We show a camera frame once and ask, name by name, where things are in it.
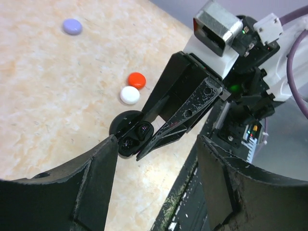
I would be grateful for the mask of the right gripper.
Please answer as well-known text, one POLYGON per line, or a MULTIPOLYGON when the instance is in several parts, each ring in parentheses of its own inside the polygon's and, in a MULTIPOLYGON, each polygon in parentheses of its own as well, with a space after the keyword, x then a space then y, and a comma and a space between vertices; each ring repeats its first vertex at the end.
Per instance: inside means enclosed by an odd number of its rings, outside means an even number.
POLYGON ((164 71, 143 109, 143 120, 157 116, 167 122, 150 138, 137 154, 140 161, 151 151, 179 140, 219 95, 228 101, 266 101, 269 85, 264 78, 268 71, 261 66, 280 49, 276 39, 262 41, 254 28, 256 20, 237 16, 243 29, 232 48, 239 57, 222 79, 193 53, 179 51, 171 55, 164 71))

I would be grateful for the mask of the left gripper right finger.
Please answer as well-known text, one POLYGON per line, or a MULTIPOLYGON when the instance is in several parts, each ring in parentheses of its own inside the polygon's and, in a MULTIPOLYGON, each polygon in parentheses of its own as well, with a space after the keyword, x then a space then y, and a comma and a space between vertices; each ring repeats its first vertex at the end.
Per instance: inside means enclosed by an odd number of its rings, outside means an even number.
POLYGON ((256 167, 204 135, 196 144, 211 230, 307 230, 306 181, 256 167))

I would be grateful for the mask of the orange charging case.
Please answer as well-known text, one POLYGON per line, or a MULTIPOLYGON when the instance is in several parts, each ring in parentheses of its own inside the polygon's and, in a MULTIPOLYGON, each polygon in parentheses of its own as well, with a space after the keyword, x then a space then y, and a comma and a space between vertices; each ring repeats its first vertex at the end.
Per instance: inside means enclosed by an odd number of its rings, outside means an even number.
POLYGON ((146 85, 146 78, 139 72, 130 73, 128 76, 128 84, 140 90, 146 85))

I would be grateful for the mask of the white round charging case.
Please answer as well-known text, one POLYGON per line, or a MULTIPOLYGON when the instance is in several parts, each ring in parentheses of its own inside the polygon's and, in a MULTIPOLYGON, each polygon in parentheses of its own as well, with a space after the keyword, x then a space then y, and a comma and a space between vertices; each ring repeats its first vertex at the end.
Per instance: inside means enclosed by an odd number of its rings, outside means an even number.
POLYGON ((139 91, 133 86, 126 86, 120 92, 120 99, 128 105, 136 104, 140 99, 139 91))

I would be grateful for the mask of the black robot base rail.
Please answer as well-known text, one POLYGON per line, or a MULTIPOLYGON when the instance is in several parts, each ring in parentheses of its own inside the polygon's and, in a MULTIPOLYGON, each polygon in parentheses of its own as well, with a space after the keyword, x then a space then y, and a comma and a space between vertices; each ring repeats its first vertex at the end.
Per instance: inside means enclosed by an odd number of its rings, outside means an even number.
POLYGON ((210 230, 196 148, 194 144, 150 230, 210 230))

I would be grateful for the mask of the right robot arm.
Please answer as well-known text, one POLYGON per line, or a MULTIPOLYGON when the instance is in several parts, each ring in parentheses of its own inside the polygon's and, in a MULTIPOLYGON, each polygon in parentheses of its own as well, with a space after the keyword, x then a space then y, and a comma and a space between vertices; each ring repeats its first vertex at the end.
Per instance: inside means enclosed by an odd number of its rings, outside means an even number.
POLYGON ((208 1, 193 18, 193 34, 173 54, 142 109, 143 120, 164 124, 137 159, 179 140, 219 104, 210 137, 239 148, 256 138, 254 124, 272 115, 307 81, 308 9, 257 21, 208 1))

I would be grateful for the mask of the black round charging case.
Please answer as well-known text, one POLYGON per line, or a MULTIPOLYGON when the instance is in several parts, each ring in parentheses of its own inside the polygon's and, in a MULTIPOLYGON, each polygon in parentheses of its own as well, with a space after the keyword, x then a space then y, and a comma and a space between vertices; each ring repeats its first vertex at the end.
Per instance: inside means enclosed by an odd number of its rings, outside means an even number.
POLYGON ((109 127, 109 134, 115 135, 118 143, 118 154, 122 158, 130 158, 141 151, 154 134, 153 125, 143 119, 144 113, 137 110, 124 111, 117 115, 109 127), (138 147, 123 151, 121 145, 125 137, 132 137, 140 142, 138 147))

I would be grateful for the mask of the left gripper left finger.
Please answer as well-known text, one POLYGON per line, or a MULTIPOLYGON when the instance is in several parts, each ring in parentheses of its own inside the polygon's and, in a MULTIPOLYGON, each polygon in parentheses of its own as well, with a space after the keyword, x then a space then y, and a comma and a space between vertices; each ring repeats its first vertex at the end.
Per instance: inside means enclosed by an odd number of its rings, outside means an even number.
POLYGON ((1 230, 104 230, 117 155, 117 139, 109 136, 31 179, 1 180, 1 230))

